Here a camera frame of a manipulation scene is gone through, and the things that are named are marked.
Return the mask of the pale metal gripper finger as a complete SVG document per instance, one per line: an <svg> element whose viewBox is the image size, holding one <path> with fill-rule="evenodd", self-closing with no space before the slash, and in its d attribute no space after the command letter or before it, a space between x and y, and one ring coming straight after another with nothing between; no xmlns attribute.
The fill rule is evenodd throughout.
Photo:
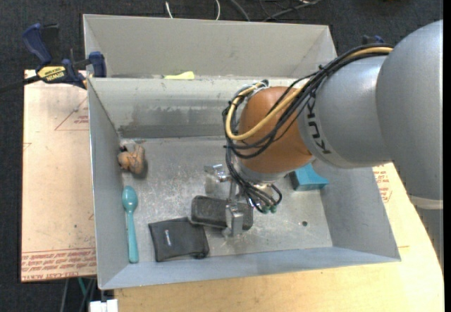
<svg viewBox="0 0 451 312"><path fill-rule="evenodd" d="M226 172L223 164L215 164L210 166L204 166L205 183L204 188L207 194L214 193L219 185L226 181Z"/></svg>
<svg viewBox="0 0 451 312"><path fill-rule="evenodd" d="M242 233L244 215L237 204L228 204L225 208L226 228L222 231L224 237L236 237Z"/></svg>

